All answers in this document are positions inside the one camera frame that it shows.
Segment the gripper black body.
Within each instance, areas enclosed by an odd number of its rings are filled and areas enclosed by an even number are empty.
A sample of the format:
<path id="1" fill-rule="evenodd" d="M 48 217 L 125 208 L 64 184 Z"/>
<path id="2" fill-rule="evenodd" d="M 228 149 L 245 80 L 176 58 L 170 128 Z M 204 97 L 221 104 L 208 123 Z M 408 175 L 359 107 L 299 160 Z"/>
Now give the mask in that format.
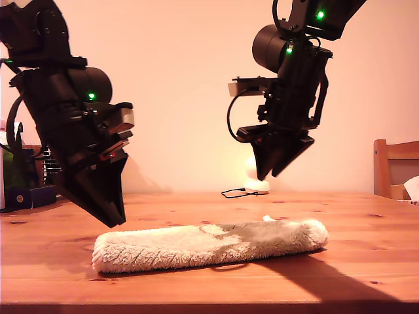
<path id="1" fill-rule="evenodd" d="M 286 103 L 279 97 L 266 94 L 265 103 L 258 106 L 257 120 L 257 125 L 238 128 L 236 140 L 265 144 L 273 137 L 275 141 L 282 142 L 315 129 L 320 122 L 320 101 L 312 97 Z"/>
<path id="2" fill-rule="evenodd" d="M 41 139 L 61 167 L 54 183 L 61 189 L 61 171 L 112 162 L 127 155 L 129 114 L 42 114 Z"/>

